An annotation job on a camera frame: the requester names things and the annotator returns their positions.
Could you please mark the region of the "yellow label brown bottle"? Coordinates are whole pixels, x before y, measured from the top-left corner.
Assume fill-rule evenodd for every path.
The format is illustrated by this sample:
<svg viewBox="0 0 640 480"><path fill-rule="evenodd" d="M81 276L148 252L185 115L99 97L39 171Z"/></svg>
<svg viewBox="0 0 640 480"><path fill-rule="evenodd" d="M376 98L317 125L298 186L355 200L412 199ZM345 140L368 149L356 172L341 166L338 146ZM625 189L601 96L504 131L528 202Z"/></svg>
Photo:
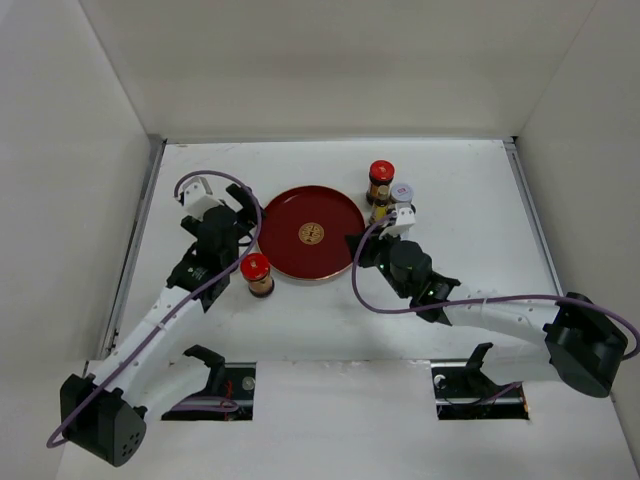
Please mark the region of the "yellow label brown bottle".
<svg viewBox="0 0 640 480"><path fill-rule="evenodd" d="M382 185L378 188L375 199L373 201L373 208L369 217L369 224L372 225L378 222L386 215L387 206L389 203L389 186Z"/></svg>

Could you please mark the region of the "white lid sauce jar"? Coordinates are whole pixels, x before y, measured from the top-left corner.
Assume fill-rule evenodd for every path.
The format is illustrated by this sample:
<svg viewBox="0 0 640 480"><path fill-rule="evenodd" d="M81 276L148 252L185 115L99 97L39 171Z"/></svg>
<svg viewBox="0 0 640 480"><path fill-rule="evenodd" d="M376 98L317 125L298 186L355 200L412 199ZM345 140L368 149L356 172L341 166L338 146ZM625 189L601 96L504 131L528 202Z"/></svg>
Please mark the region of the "white lid sauce jar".
<svg viewBox="0 0 640 480"><path fill-rule="evenodd" d="M394 183L390 189L390 201L393 204L411 204L414 198L414 190L407 183Z"/></svg>

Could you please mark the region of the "red lid jar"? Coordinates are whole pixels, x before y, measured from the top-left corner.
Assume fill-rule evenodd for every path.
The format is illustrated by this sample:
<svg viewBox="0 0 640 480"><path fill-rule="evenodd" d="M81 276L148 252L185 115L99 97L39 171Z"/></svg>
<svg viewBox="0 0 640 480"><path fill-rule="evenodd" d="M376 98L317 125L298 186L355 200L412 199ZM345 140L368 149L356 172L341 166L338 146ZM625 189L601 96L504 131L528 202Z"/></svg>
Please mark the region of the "red lid jar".
<svg viewBox="0 0 640 480"><path fill-rule="evenodd" d="M372 205L382 186L389 186L395 176L394 165L387 160L376 160L369 167L369 187L366 192L367 202Z"/></svg>
<svg viewBox="0 0 640 480"><path fill-rule="evenodd" d="M249 292L256 298L265 298L275 289L271 265L262 253L247 255L240 264L240 271L248 284Z"/></svg>

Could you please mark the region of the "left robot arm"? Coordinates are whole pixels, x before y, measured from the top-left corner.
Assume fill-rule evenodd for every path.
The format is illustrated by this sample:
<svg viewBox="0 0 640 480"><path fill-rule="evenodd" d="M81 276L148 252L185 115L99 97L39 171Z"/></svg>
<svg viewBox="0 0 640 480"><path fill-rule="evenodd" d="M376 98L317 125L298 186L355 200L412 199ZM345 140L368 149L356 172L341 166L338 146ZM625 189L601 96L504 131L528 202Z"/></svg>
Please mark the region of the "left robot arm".
<svg viewBox="0 0 640 480"><path fill-rule="evenodd" d="M221 392L224 357L189 342L245 257L241 239L259 232L264 218L248 187L231 184L226 191L240 210L217 200L203 178L187 183L179 195L188 213L181 226L193 244L129 336L95 370L70 375L60 388L63 439L113 467L133 457L153 419L191 411L191 396L208 400L204 410L238 408Z"/></svg>

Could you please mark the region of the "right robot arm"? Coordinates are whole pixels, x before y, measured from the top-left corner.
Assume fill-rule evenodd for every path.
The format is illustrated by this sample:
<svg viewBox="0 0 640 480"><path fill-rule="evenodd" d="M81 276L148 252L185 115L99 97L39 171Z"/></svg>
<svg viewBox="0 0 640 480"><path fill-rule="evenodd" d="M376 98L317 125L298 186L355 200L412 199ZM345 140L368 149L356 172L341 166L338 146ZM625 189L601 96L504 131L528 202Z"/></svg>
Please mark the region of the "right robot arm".
<svg viewBox="0 0 640 480"><path fill-rule="evenodd" d="M367 230L345 238L354 268L374 268L396 295L404 313L431 324L472 327L518 340L516 346L478 344L464 367L473 394L522 381L563 382L586 396L611 392L621 363L632 357L620 330L622 319L571 292L565 296L500 296L472 290L437 273L418 243Z"/></svg>

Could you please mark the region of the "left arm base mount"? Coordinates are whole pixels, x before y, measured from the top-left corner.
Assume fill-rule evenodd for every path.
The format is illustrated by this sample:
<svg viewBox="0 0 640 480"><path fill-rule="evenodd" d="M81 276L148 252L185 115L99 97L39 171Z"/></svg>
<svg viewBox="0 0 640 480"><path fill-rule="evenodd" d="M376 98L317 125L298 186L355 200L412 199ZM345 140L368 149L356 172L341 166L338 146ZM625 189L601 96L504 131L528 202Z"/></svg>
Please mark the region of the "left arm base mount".
<svg viewBox="0 0 640 480"><path fill-rule="evenodd" d="M256 392L256 363L227 363L202 346L184 352L207 369L206 382L161 416L162 421L251 421Z"/></svg>

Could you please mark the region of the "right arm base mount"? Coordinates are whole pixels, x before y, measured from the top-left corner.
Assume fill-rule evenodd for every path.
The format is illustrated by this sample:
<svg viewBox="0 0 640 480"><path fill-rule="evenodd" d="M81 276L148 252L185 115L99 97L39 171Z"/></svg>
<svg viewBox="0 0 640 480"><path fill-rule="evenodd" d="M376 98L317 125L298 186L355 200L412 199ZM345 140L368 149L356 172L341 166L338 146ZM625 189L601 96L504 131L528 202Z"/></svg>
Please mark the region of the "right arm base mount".
<svg viewBox="0 0 640 480"><path fill-rule="evenodd" d="M528 420L520 383L495 384L480 371L492 343L478 345L467 360L431 363L435 408L439 420Z"/></svg>

